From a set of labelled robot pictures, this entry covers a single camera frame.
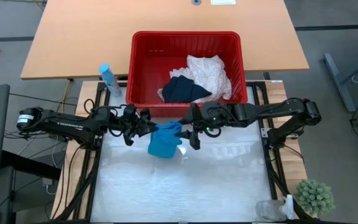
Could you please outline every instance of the blue bottle cap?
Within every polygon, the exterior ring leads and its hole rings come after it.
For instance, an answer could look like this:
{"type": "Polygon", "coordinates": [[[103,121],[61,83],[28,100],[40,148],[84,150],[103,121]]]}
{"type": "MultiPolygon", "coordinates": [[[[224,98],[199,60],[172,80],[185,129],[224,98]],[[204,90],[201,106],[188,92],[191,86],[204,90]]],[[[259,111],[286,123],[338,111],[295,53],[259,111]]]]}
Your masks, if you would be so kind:
{"type": "Polygon", "coordinates": [[[108,70],[109,70],[109,64],[108,63],[104,63],[99,67],[99,72],[100,73],[107,72],[108,70]]]}

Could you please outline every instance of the table leg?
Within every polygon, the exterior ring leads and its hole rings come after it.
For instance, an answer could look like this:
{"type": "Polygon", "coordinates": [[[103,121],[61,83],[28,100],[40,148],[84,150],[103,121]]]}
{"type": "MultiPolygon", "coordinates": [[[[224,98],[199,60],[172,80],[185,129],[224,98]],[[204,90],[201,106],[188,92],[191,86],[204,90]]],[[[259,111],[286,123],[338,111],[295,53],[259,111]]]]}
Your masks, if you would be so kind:
{"type": "Polygon", "coordinates": [[[60,169],[11,152],[3,151],[1,167],[12,166],[15,170],[59,181],[60,169]]]}
{"type": "Polygon", "coordinates": [[[340,72],[338,67],[336,66],[332,56],[329,53],[325,53],[323,55],[324,61],[328,67],[330,74],[332,75],[335,84],[338,88],[339,93],[341,94],[343,103],[346,106],[346,109],[349,112],[354,112],[356,110],[356,105],[353,102],[353,98],[347,89],[346,83],[354,76],[358,74],[358,62],[356,63],[356,67],[351,70],[345,70],[340,72]]]}

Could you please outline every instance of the navy cloth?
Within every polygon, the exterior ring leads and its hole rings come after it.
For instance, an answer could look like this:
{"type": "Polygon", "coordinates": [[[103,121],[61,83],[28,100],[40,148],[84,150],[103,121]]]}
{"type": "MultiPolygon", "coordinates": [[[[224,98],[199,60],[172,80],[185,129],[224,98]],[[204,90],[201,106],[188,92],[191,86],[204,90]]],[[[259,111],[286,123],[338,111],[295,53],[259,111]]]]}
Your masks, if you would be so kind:
{"type": "Polygon", "coordinates": [[[166,103],[191,103],[211,94],[203,87],[194,84],[194,80],[183,75],[172,77],[162,89],[162,96],[166,103]]]}

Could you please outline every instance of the succulent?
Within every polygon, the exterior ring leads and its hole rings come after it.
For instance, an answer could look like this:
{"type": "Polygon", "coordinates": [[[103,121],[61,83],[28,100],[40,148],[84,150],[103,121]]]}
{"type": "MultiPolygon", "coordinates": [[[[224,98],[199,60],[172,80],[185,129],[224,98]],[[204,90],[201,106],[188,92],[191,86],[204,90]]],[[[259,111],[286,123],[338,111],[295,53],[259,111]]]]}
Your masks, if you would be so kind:
{"type": "Polygon", "coordinates": [[[302,180],[296,186],[294,197],[310,215],[322,215],[335,209],[331,188],[317,180],[302,180]]]}

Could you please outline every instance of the yellow cable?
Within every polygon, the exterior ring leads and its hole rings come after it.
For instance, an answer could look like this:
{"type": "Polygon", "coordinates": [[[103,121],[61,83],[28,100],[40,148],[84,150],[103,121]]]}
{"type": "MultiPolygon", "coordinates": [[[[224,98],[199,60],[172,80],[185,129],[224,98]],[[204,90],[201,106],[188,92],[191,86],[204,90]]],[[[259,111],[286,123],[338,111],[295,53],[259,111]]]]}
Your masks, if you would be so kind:
{"type": "Polygon", "coordinates": [[[41,9],[41,11],[44,11],[44,9],[43,9],[42,6],[37,2],[37,0],[34,0],[34,2],[38,5],[38,7],[41,9]]]}
{"type": "Polygon", "coordinates": [[[62,113],[65,113],[65,101],[66,101],[66,95],[67,95],[68,84],[70,84],[70,81],[69,81],[69,80],[67,80],[66,89],[65,89],[65,94],[63,95],[63,100],[62,100],[62,113]]]}

